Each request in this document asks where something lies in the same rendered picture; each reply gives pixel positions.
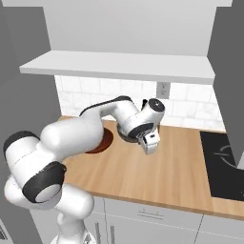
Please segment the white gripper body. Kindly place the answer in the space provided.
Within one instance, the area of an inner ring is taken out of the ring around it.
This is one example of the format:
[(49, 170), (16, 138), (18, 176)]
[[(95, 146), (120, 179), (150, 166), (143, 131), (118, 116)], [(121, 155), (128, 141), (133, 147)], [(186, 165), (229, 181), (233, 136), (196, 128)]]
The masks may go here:
[(143, 149), (145, 154), (154, 153), (157, 146), (158, 146), (158, 141), (148, 141), (147, 139), (143, 140)]

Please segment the reddish brown bowl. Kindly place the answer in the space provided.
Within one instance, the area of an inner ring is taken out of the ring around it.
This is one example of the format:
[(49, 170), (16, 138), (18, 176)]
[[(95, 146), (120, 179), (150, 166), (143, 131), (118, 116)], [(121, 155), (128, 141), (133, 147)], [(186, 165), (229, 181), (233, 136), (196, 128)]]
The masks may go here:
[[(98, 139), (99, 139), (99, 134), (96, 132), (92, 132), (90, 135), (90, 141), (97, 143)], [(109, 129), (105, 128), (103, 131), (103, 137), (100, 144), (96, 148), (87, 151), (87, 153), (101, 153), (105, 151), (111, 145), (112, 142), (113, 142), (113, 134)]]

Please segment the grey cabinet door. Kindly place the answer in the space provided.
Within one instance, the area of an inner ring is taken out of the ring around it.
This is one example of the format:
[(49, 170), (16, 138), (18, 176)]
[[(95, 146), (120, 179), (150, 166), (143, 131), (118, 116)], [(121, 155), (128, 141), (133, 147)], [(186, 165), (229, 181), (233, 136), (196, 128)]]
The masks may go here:
[(208, 58), (235, 165), (244, 170), (244, 0), (217, 8)]
[(10, 135), (39, 134), (61, 116), (54, 77), (19, 70), (50, 49), (42, 8), (5, 7), (0, 0), (0, 161)]

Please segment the pale grey drawer front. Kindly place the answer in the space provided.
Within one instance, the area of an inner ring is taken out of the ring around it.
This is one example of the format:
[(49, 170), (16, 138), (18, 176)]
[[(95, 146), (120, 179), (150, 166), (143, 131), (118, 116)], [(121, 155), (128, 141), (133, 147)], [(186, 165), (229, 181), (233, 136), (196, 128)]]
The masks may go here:
[(204, 215), (200, 231), (244, 239), (244, 220)]
[[(174, 209), (155, 207), (150, 205), (132, 203), (105, 198), (105, 209), (108, 215), (125, 217), (128, 219), (146, 221), (167, 226), (196, 230), (199, 227), (202, 215)], [(137, 215), (138, 211), (145, 209), (147, 212), (164, 215), (164, 220), (148, 218)]]

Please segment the black hob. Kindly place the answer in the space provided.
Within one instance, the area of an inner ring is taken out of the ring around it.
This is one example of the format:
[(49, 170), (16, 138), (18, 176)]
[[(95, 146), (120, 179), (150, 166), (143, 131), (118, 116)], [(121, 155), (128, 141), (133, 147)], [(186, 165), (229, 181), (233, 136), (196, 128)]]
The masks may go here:
[(244, 202), (244, 170), (235, 165), (226, 133), (200, 132), (212, 197)]

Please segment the pale grey cupboard door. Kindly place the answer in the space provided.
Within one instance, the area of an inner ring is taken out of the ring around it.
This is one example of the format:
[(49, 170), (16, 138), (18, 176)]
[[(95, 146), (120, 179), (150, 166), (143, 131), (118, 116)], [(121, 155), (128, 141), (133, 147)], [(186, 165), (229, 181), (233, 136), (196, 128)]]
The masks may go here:
[(109, 241), (114, 225), (115, 244), (194, 244), (196, 230), (171, 227), (125, 217), (106, 215)]
[(108, 244), (107, 229), (104, 212), (104, 199), (102, 197), (94, 197), (94, 207), (91, 214), (85, 219), (85, 225), (89, 232), (96, 240), (95, 223), (99, 223), (99, 231), (101, 234), (101, 244)]

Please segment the white wall socket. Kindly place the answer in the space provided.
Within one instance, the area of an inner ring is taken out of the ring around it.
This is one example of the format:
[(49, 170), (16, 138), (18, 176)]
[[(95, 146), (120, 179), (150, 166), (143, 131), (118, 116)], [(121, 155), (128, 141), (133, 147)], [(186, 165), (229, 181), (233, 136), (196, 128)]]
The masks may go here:
[(156, 97), (160, 99), (168, 99), (170, 97), (171, 84), (168, 82), (158, 82), (156, 84)]

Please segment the white open wall cabinet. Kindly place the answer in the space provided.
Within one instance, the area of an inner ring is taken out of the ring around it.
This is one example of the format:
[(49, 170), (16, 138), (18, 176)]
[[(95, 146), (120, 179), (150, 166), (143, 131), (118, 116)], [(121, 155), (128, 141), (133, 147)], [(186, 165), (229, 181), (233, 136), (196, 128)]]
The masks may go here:
[(215, 14), (233, 0), (42, 0), (51, 49), (22, 73), (211, 85)]

